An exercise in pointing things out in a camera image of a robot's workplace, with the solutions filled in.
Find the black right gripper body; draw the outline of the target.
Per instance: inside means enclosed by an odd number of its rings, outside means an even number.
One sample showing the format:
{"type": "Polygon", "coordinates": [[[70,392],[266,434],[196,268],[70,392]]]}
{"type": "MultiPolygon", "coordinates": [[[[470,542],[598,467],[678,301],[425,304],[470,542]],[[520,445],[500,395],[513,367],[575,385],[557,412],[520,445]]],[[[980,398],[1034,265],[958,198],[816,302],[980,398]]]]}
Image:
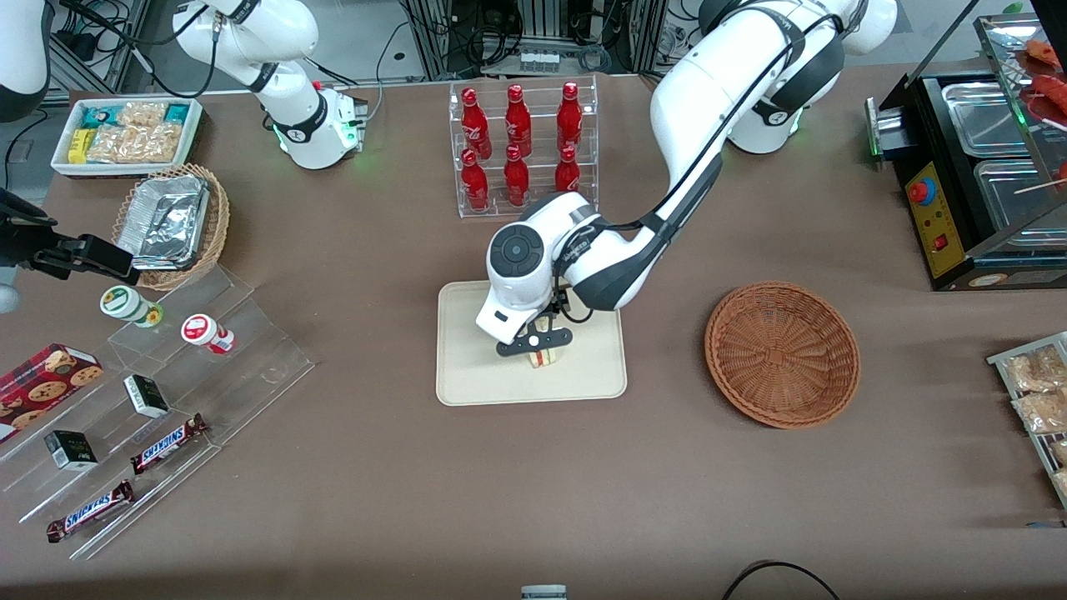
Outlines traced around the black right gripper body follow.
{"type": "Polygon", "coordinates": [[[1,189],[1,267],[23,269],[55,269],[41,262],[42,250],[53,249],[58,222],[38,206],[1,189]]]}

